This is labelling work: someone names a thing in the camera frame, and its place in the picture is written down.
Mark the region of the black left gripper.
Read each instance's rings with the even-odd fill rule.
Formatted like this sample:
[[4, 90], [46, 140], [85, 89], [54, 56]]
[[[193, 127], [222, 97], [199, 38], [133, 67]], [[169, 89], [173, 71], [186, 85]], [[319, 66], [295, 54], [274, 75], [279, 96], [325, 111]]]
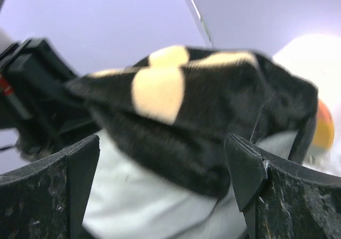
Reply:
[[45, 38], [1, 50], [1, 129], [16, 129], [23, 154], [52, 154], [95, 133], [81, 100], [64, 84], [77, 75]]

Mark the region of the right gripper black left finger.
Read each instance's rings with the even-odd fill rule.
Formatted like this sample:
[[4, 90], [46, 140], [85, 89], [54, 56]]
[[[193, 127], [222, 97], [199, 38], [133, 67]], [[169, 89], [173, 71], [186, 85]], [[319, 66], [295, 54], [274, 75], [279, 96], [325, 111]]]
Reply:
[[92, 135], [1, 174], [1, 238], [78, 238], [99, 153]]

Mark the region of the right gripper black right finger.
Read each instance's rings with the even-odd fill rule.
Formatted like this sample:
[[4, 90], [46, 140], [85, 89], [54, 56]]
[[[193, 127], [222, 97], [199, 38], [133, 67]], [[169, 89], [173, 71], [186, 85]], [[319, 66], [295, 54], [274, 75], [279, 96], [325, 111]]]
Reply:
[[224, 150], [250, 238], [340, 238], [340, 177], [268, 153], [240, 136]]

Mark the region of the white pillow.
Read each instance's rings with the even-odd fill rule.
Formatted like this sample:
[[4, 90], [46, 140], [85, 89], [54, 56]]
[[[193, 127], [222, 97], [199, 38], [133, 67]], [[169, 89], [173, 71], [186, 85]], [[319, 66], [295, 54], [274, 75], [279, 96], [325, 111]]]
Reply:
[[222, 200], [180, 188], [130, 161], [104, 130], [80, 238], [242, 238], [232, 190]]

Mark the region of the black pillowcase with cream flowers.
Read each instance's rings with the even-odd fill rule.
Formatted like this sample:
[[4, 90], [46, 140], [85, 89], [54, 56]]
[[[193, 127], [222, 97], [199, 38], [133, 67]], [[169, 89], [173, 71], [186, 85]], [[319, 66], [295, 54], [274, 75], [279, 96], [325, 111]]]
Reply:
[[318, 90], [260, 53], [173, 45], [133, 66], [66, 83], [132, 160], [168, 181], [220, 198], [229, 133], [252, 142], [314, 126]]

